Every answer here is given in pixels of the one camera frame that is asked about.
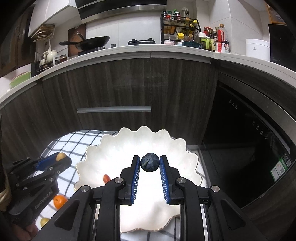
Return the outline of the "person's left hand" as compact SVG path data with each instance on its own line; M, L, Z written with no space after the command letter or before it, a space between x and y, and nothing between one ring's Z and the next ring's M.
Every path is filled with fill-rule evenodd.
M27 226L26 228L21 228L14 223L11 225L11 229L16 236L16 238L20 241L29 241L38 233L39 229L37 228L35 223Z

